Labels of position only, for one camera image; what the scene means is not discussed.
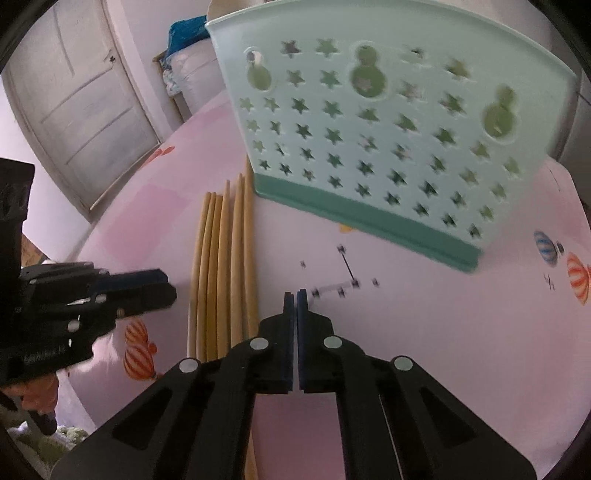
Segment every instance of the door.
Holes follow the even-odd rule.
[[[59,0],[29,30],[7,70],[40,161],[87,214],[158,144],[100,0]]]

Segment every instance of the pink tablecloth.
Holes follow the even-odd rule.
[[[177,287],[170,310],[142,319],[157,347],[156,373],[185,356],[203,195],[220,192],[243,170],[245,151],[225,94],[162,153],[134,175],[80,254],[112,272],[162,268]],[[472,275],[266,200],[256,200],[255,217],[261,317],[281,310],[285,291],[347,281],[337,252],[345,246],[361,288],[347,289],[344,298],[335,291],[310,298],[313,310],[370,355],[412,356],[518,448],[540,478],[550,470],[591,404],[591,306],[577,299],[567,271],[569,253],[584,267],[591,263],[591,232],[562,166],[546,161]],[[540,255],[535,231],[564,246],[556,266]],[[71,371],[97,424],[151,384],[124,369],[128,324],[97,341],[94,359]],[[344,479],[334,396],[258,398],[253,429],[261,480]]]

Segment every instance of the blue balloon print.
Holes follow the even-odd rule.
[[[538,247],[540,255],[544,261],[551,267],[558,263],[558,249],[554,242],[544,232],[534,232],[535,245]]]

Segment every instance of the human hand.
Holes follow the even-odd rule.
[[[57,405],[60,381],[56,374],[36,378],[30,382],[10,385],[1,389],[9,397],[22,397],[23,410],[37,410],[39,415],[51,413]]]

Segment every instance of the hot air balloon print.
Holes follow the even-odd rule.
[[[127,346],[123,365],[125,372],[132,380],[156,380],[158,378],[152,355],[142,343]]]
[[[148,329],[145,323],[138,317],[133,317],[125,328],[125,343],[128,345],[141,343],[148,348],[151,355],[155,355],[158,352],[158,348],[154,342],[150,342],[148,338]]]
[[[125,372],[132,380],[157,380],[162,375],[157,374],[152,355],[158,348],[148,337],[148,329],[142,319],[133,317],[125,328],[125,357],[123,365]]]
[[[569,253],[566,265],[569,270],[570,286],[573,289],[574,296],[581,302],[581,305],[585,305],[589,298],[589,268],[585,267],[574,253]]]
[[[564,253],[564,248],[560,243],[554,243],[544,232],[534,232],[535,246],[538,248],[544,261],[551,267],[558,263],[558,255]]]

